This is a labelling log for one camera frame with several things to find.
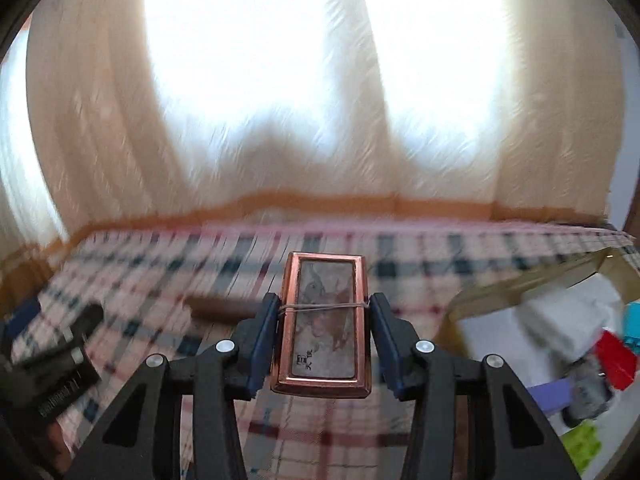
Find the bed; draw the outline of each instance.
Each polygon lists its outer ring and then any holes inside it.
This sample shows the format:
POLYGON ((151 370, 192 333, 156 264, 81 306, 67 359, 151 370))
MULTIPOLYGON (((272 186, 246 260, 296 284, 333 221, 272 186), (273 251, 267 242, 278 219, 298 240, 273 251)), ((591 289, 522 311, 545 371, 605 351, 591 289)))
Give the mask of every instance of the bed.
MULTIPOLYGON (((185 295, 279 293, 290 251, 363 255, 369 291, 384 292, 396 314, 430 338, 462 288, 608 246, 622 248, 640 267, 633 240, 624 233, 519 222, 345 221, 98 232, 78 245, 41 291, 42 312, 15 341, 14 359, 60 336, 87 301, 104 305, 105 323, 87 345, 102 380, 60 418, 65 440, 76 451, 146 356, 191 356, 229 335, 229 326, 191 320, 182 304, 185 295)), ((375 355, 372 360, 377 370, 375 355)), ((397 402, 376 371, 373 376, 372 393, 364 400, 287 397, 267 386, 252 402, 237 401, 248 477, 398 478, 413 407, 397 402)), ((191 408, 186 397, 180 429, 185 478, 191 476, 191 408)))

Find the triangular cutout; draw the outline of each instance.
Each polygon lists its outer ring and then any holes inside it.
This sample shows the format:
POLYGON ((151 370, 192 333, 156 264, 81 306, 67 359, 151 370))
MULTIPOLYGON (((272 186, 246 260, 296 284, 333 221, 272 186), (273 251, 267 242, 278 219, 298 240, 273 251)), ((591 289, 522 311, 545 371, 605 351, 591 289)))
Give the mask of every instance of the triangular cutout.
POLYGON ((542 431, 526 409, 520 396, 511 386, 505 386, 502 392, 504 394, 504 405, 507 410, 511 445, 515 449, 541 446, 544 442, 542 431))
POLYGON ((102 441, 105 444, 121 447, 134 447, 136 445, 142 406, 145 403, 145 394, 145 384, 140 384, 133 391, 124 407, 113 419, 109 429, 104 433, 102 441))

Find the white wall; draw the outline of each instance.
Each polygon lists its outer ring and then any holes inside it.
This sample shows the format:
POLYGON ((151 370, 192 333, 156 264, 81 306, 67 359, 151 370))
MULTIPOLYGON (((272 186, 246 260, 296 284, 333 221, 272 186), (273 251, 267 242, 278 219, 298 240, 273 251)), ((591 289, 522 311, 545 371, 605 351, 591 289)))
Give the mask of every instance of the white wall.
POLYGON ((622 146, 609 187, 609 221, 622 229, 636 190, 640 165, 640 57, 629 31, 613 10, 612 13, 618 24, 615 32, 622 55, 626 102, 622 146))

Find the copper frame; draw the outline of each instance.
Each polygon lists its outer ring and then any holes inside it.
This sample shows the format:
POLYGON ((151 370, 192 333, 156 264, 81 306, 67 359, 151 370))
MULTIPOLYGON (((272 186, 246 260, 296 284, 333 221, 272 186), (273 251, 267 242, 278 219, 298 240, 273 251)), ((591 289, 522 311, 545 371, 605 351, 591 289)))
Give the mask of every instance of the copper frame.
POLYGON ((282 304, 284 314, 278 324, 278 342, 271 367, 271 389, 274 392, 332 399, 363 399, 371 392, 371 356, 369 324, 367 322, 367 273, 362 256, 344 254, 289 253, 284 278, 282 280, 282 304), (353 307, 354 315, 354 368, 355 375, 349 379, 326 379, 300 377, 291 373, 296 311, 287 309, 288 304, 296 304, 300 286, 300 270, 305 260, 345 262, 353 265, 353 307))

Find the silver screw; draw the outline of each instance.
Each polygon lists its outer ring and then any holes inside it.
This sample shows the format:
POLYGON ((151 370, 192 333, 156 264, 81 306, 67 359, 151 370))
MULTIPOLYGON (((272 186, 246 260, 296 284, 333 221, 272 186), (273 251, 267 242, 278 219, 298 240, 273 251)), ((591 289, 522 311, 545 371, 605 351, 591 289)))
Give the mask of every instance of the silver screw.
POLYGON ((236 347, 235 343, 231 339, 223 339, 216 344, 216 350, 220 353, 226 354, 231 352, 236 347))
POLYGON ((156 368, 160 366, 163 361, 164 359, 160 354, 151 354, 149 357, 146 358, 145 363, 150 368, 156 368))
POLYGON ((421 339, 415 344, 415 349, 423 354, 430 354, 436 349, 436 346, 426 339, 421 339))
POLYGON ((82 361, 84 361, 84 356, 82 355, 82 350, 79 348, 74 348, 71 351, 71 358, 74 362, 79 365, 82 361))
POLYGON ((491 368, 500 368, 504 364, 504 359, 501 358, 499 355, 490 354, 486 357, 486 363, 491 368))

